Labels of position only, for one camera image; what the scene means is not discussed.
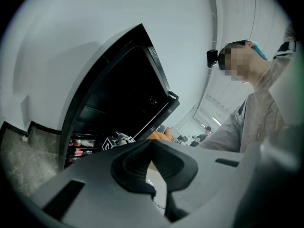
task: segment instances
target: man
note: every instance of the man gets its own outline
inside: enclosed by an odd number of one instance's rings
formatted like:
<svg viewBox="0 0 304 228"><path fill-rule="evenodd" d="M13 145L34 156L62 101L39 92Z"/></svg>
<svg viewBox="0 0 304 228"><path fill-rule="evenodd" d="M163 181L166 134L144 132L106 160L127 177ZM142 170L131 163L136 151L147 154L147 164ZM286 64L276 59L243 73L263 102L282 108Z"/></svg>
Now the man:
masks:
<svg viewBox="0 0 304 228"><path fill-rule="evenodd" d="M226 75L250 83L254 93L200 146L206 149L245 152L249 143L263 141L284 126L284 120L269 88L279 78L291 60L295 49L295 34L291 25L285 32L284 44L272 61L257 45L243 40L229 43L220 51L218 65Z"/></svg>
<svg viewBox="0 0 304 228"><path fill-rule="evenodd" d="M195 140L191 142L190 146L192 147L198 146L198 144L203 142L206 138L210 137L210 135L211 135L211 127L208 126L205 128L205 134L200 134L199 136L197 136Z"/></svg>

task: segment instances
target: black slot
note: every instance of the black slot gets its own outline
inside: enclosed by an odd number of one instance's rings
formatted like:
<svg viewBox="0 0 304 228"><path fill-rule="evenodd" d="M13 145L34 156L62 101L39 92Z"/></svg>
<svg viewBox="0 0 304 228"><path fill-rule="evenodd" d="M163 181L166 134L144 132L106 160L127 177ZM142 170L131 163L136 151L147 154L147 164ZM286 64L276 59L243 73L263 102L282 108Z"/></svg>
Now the black slot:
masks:
<svg viewBox="0 0 304 228"><path fill-rule="evenodd" d="M77 197L84 183L70 181L43 209L48 215L60 220Z"/></svg>
<svg viewBox="0 0 304 228"><path fill-rule="evenodd" d="M232 161L232 160L227 160L227 159L222 159L222 158L216 159L215 162L223 164L223 165L232 166L232 167L238 167L238 164L239 164L239 162L237 162L237 161Z"/></svg>

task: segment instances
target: gray carpet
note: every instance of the gray carpet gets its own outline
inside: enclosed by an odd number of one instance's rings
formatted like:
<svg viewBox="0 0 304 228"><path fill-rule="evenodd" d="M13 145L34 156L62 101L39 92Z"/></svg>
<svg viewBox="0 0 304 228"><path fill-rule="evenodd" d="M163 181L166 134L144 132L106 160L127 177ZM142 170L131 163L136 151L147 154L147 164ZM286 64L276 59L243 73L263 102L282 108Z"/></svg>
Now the gray carpet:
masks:
<svg viewBox="0 0 304 228"><path fill-rule="evenodd" d="M1 164L13 188L29 196L58 174L59 136L32 127L28 142L7 129L0 147Z"/></svg>

